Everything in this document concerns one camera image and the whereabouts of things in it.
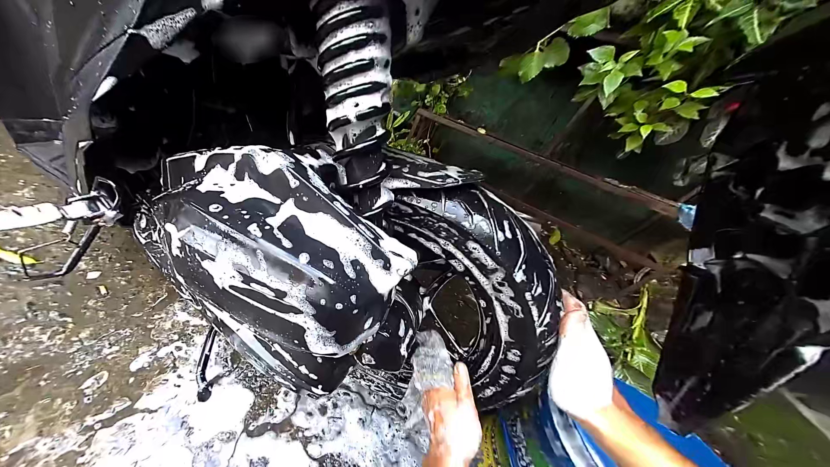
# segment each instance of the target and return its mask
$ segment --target blue container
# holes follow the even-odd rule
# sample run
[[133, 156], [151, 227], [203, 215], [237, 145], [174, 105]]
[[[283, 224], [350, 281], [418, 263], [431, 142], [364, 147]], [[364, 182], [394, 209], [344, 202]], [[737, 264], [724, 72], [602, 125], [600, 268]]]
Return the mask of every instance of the blue container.
[[[632, 410], [686, 458], [700, 467], [727, 466], [697, 435], [680, 436], [660, 425], [657, 403], [651, 397], [626, 382], [615, 383]], [[531, 416], [500, 414], [510, 467], [539, 464], [540, 456], [546, 464], [557, 467], [617, 466], [576, 420], [551, 402], [547, 390], [541, 391], [536, 409]]]

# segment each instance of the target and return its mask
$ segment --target scooter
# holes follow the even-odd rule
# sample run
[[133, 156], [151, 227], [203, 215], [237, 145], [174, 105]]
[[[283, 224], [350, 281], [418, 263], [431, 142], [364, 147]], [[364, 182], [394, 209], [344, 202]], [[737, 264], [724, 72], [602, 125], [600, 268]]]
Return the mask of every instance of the scooter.
[[[471, 368], [478, 406], [502, 406], [555, 352], [554, 265], [481, 174], [384, 145], [392, 79], [492, 64], [601, 6], [0, 2], [0, 120], [71, 193], [4, 209], [0, 229], [66, 222], [53, 241], [76, 244], [66, 264], [23, 265], [57, 278], [101, 229], [132, 226], [212, 324], [200, 399], [218, 333], [288, 387], [321, 395], [352, 374], [402, 396], [413, 335], [432, 327]], [[729, 163], [709, 165], [654, 384], [676, 430], [830, 347], [826, 27], [788, 27], [724, 78], [749, 84], [716, 140], [706, 132]], [[477, 321], [465, 336], [436, 306], [459, 281]]]
[[[62, 268], [27, 276], [66, 275], [103, 228], [132, 224], [212, 324], [200, 401], [218, 333], [292, 390], [328, 394], [351, 374], [401, 398], [427, 321], [471, 368], [480, 408], [533, 389], [553, 357], [561, 306], [543, 244], [476, 184], [480, 173], [385, 145], [393, 50], [424, 47], [436, 3], [171, 3], [113, 18], [118, 5], [108, 2], [88, 17], [125, 29], [74, 68], [62, 120], [4, 115], [18, 148], [77, 194], [4, 209], [2, 228], [64, 221], [59, 242], [88, 226]], [[270, 91], [252, 98], [281, 109], [228, 97], [243, 88], [222, 84], [256, 87], [269, 76]], [[466, 340], [435, 305], [454, 278], [477, 314]]]

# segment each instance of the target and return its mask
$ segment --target hand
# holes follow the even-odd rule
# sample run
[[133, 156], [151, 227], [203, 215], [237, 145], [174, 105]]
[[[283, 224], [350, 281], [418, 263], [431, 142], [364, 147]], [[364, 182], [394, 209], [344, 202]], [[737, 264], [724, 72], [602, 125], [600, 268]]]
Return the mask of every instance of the hand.
[[473, 400], [466, 365], [453, 369], [454, 390], [438, 387], [423, 394], [423, 413], [429, 426], [427, 467], [466, 467], [478, 452], [481, 423]]
[[550, 369], [548, 393], [560, 409], [591, 422], [612, 404], [611, 362], [584, 303], [564, 290], [562, 303], [559, 348]]

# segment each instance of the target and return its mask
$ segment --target suspension spring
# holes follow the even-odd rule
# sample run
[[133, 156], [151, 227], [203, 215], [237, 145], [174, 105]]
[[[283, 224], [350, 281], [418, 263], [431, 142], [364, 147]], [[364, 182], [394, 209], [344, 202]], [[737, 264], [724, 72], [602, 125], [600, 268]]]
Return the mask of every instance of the suspension spring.
[[[381, 149], [389, 139], [383, 127], [391, 111], [391, 28], [383, 0], [319, 0], [317, 67], [325, 87], [326, 125], [334, 138], [334, 161], [346, 167], [346, 189], [379, 184], [386, 175]], [[363, 209], [376, 211], [374, 201]]]

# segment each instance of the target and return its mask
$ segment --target tire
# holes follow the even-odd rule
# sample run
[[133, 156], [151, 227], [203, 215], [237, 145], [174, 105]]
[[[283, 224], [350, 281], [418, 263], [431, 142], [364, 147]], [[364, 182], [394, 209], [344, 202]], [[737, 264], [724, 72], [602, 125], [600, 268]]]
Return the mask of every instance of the tire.
[[530, 226], [475, 185], [396, 191], [385, 222], [419, 252], [419, 267], [442, 267], [425, 287], [425, 314], [437, 316], [432, 299], [453, 277], [463, 277], [471, 289], [477, 338], [465, 351], [443, 331], [451, 354], [470, 369], [479, 409], [531, 391], [553, 359], [562, 298], [553, 261]]

